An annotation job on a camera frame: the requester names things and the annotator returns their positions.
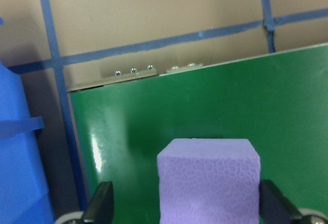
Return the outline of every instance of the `screw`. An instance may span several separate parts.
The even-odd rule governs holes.
[[[116,70],[115,73],[114,73],[115,76],[119,76],[119,75],[122,75],[122,72],[119,71],[119,70]]]
[[[311,216],[311,224],[324,224],[324,220],[318,216]]]

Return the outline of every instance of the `green panel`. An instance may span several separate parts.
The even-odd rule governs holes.
[[[173,138],[248,138],[298,207],[328,210],[328,46],[71,94],[91,192],[115,224],[159,222],[156,155]]]

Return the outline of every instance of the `blue tape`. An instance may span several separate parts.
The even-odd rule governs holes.
[[[271,4],[270,0],[261,0],[262,1],[262,9],[264,13],[264,21],[263,24],[266,28],[267,32],[267,41],[269,52],[276,52],[275,44],[274,44],[274,32],[275,32],[275,22],[271,13]]]
[[[87,52],[87,53],[82,53],[72,56],[64,56],[62,57],[62,63],[63,65],[78,64],[78,63],[88,62],[91,60],[102,59],[104,57],[109,57],[109,56],[155,50],[155,49],[181,44],[181,43],[188,43],[198,40],[231,35],[243,31],[247,31],[249,29],[257,28],[260,26],[262,26],[262,21],[256,21],[256,22],[245,23],[241,25],[217,28],[217,29],[200,31],[196,33],[190,33],[190,34],[185,34],[175,37],[158,39],[158,40],[153,40],[149,42],[143,42],[143,43],[138,43],[128,46],[121,46],[121,47],[110,48],[106,50]]]
[[[66,94],[66,85],[63,73],[63,66],[61,63],[61,57],[59,54],[59,48],[57,43],[57,37],[55,32],[55,26],[52,17],[52,11],[49,0],[41,0],[41,6],[46,25],[47,37],[49,42],[51,64],[54,68],[54,74],[56,78],[57,91],[59,95],[59,101],[61,106],[61,114],[63,116],[65,124],[66,138],[70,153],[71,165],[73,170],[74,182],[77,191],[77,197],[79,206],[82,210],[85,210],[88,202],[86,197],[86,189],[84,186],[82,169],[78,157],[78,148],[75,140],[73,122],[69,108],[69,102]]]
[[[44,127],[43,119],[40,116],[22,120],[3,120],[0,121],[0,140],[9,139],[18,134]]]
[[[268,49],[270,53],[276,52],[276,46],[275,46],[275,34],[274,32],[267,32],[267,41],[268,41]]]
[[[9,67],[8,69],[16,74],[26,74],[34,71],[45,70],[52,68],[51,60],[44,60],[39,62],[33,62],[29,64],[22,64],[17,66]]]
[[[298,23],[302,21],[308,21],[313,19],[320,19],[328,17],[328,8],[327,9],[321,9],[321,10],[314,10],[314,11],[308,11],[308,12],[302,12],[292,15],[283,15],[279,17],[275,17],[274,21],[276,26],[281,26],[287,23]]]

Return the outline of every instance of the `foam cube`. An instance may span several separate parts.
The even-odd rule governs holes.
[[[160,224],[258,224],[260,158],[247,139],[174,139],[157,155]]]

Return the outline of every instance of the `blue container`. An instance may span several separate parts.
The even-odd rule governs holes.
[[[19,125],[11,126],[16,133],[6,134],[6,125],[13,123]],[[21,78],[0,63],[0,223],[54,223],[32,127],[38,128],[30,118]]]

